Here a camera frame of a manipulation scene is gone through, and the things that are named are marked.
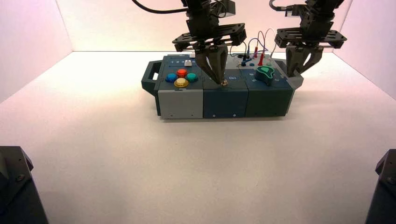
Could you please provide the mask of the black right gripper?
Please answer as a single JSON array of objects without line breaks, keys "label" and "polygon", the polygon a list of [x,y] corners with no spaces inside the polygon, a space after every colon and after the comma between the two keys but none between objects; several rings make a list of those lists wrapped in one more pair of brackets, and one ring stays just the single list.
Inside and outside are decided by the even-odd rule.
[{"label": "black right gripper", "polygon": [[287,16],[298,16],[300,25],[296,28],[277,30],[275,42],[278,47],[286,48],[287,76],[302,74],[322,58],[324,48],[302,48],[299,45],[316,47],[328,43],[330,48],[339,49],[347,38],[332,30],[334,10],[337,6],[275,6],[274,10],[285,12]]}]

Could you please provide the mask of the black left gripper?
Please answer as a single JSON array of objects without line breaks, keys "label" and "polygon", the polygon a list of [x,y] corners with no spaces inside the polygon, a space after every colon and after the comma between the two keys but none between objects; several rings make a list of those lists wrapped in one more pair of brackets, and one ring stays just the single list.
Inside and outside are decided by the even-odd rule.
[{"label": "black left gripper", "polygon": [[189,32],[172,43],[177,52],[195,50],[196,64],[215,83],[222,84],[228,55],[227,46],[242,44],[247,35],[244,23],[220,25],[219,20],[236,14],[233,0],[183,0]]}]

